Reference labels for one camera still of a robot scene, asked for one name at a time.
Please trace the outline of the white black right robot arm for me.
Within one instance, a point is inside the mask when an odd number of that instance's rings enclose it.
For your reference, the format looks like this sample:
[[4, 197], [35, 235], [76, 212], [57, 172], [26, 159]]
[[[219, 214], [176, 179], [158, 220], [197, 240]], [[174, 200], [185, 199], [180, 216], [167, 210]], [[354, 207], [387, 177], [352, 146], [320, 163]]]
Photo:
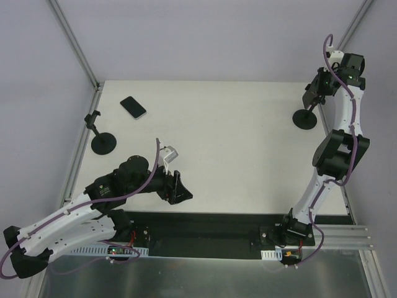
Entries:
[[330, 98], [336, 105], [334, 127], [316, 149], [312, 179], [302, 198], [284, 216], [279, 229], [282, 246], [300, 245], [313, 234], [319, 207], [333, 186], [344, 186], [370, 145], [360, 127], [360, 104], [365, 91], [365, 58], [354, 53], [326, 54], [326, 65], [305, 88], [304, 108], [293, 115], [303, 130], [316, 125], [313, 109]]

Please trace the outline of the black smartphone purple edge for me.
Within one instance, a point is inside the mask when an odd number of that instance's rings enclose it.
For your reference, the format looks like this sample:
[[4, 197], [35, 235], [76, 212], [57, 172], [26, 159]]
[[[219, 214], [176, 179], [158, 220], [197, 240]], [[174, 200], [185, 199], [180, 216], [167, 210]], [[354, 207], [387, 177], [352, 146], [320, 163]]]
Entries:
[[305, 93], [302, 96], [302, 101], [305, 109], [309, 109], [319, 103], [318, 75], [316, 75], [312, 82], [306, 86]]

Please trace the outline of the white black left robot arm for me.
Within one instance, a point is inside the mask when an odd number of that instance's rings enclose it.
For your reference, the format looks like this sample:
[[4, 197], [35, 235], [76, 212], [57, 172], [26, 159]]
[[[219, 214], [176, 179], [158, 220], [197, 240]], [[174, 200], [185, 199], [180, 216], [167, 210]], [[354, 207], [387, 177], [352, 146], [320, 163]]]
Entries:
[[16, 277], [32, 277], [54, 260], [90, 242], [127, 240], [131, 223], [120, 207], [135, 194], [151, 192], [170, 205], [193, 197], [182, 184], [178, 170], [170, 172], [164, 165], [156, 165], [150, 171], [147, 159], [135, 155], [97, 178], [48, 217], [24, 228], [6, 228], [3, 235]]

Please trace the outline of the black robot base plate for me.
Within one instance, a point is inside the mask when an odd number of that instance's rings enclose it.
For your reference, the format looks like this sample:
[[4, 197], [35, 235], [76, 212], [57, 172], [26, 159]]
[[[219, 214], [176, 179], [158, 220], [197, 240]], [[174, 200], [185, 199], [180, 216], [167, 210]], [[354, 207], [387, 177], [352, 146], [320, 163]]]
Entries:
[[314, 236], [287, 237], [280, 214], [127, 212], [128, 230], [116, 242], [133, 241], [150, 256], [258, 260], [281, 246], [313, 246]]

